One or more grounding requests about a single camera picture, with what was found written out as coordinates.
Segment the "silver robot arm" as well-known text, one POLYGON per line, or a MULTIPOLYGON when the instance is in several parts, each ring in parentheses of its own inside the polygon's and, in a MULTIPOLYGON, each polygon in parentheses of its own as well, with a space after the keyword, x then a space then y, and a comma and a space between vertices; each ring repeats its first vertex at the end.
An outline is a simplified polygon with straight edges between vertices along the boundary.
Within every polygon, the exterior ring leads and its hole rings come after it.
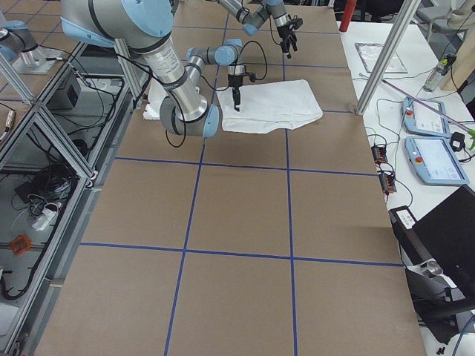
POLYGON ((63 1, 62 29, 81 42, 113 47, 124 39, 143 56, 166 92, 160 122, 172 134, 211 137, 220 112, 196 89, 205 65, 238 68, 242 42, 230 39, 220 47, 195 47, 183 64, 171 37, 173 14, 169 1, 63 1))
POLYGON ((217 3, 243 25, 249 36, 255 35, 268 20, 273 22, 280 37, 276 44, 288 59, 292 58, 291 49, 298 50, 295 31, 303 24, 303 19, 288 14, 284 1, 261 1, 257 10, 250 10, 244 1, 222 0, 217 3))

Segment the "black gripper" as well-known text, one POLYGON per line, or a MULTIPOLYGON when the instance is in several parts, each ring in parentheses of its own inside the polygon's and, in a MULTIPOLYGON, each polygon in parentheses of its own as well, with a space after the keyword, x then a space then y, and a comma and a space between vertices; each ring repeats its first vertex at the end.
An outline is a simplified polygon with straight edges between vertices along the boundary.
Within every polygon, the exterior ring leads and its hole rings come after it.
POLYGON ((240 111, 240 87, 243 85, 244 73, 228 74, 228 86, 232 88, 232 99, 235 111, 240 111))
POLYGON ((292 55, 290 53, 290 48, 294 51, 298 50, 297 47, 297 37, 295 31, 303 24, 303 19, 298 16, 287 16, 284 20, 281 21, 282 24, 278 25, 278 35, 281 39, 281 49, 282 53, 288 58, 291 59, 292 55))

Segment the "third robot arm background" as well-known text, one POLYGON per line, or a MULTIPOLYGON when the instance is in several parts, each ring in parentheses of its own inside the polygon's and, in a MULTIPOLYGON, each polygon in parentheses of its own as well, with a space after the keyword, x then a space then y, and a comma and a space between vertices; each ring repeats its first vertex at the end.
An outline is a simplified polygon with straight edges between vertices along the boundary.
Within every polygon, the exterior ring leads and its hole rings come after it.
POLYGON ((1 24, 1 55, 26 73, 46 74, 52 67, 28 26, 20 20, 1 24))

